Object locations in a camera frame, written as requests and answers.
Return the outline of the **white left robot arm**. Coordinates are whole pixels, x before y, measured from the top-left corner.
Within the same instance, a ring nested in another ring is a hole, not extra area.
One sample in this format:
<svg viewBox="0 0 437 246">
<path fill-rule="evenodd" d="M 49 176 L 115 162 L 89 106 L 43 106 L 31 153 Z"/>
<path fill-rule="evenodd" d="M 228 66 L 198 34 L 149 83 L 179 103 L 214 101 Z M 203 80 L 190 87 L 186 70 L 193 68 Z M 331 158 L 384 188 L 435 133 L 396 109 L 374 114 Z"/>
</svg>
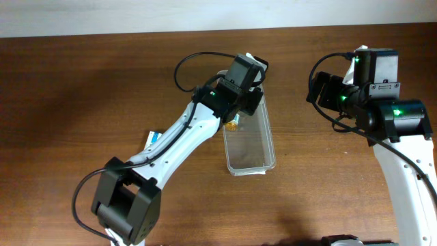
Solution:
<svg viewBox="0 0 437 246">
<path fill-rule="evenodd" d="M 184 113 L 126 162 L 113 157 L 100 175 L 91 211 L 112 245 L 139 245 L 156 225 L 162 190 L 185 159 L 239 112 L 253 115 L 268 62 L 247 53 L 195 88 Z"/>
</svg>

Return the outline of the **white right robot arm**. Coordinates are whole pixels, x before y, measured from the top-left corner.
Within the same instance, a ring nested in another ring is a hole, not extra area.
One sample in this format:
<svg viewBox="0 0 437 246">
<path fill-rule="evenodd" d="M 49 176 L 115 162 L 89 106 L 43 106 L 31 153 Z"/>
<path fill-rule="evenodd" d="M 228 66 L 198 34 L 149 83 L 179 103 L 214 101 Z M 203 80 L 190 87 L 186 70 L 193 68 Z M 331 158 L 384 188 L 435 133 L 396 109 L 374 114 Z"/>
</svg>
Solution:
<svg viewBox="0 0 437 246">
<path fill-rule="evenodd" d="M 338 133 L 364 137 L 383 171 L 399 233 L 398 245 L 436 244 L 433 130 L 419 99 L 400 99 L 399 53 L 361 46 L 339 54 L 343 77 L 312 67 L 307 102 Z"/>
</svg>

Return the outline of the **white Panadol box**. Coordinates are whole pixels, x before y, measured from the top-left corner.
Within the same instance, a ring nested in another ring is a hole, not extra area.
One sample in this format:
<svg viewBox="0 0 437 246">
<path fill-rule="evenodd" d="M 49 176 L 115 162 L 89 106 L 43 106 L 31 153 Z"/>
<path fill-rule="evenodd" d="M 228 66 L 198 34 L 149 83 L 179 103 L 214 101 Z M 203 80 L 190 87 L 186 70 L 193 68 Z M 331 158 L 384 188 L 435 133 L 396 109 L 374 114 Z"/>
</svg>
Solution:
<svg viewBox="0 0 437 246">
<path fill-rule="evenodd" d="M 154 144 L 159 137 L 162 135 L 162 133 L 156 132 L 156 131 L 150 131 L 147 135 L 144 149 L 148 149 L 152 144 Z"/>
</svg>

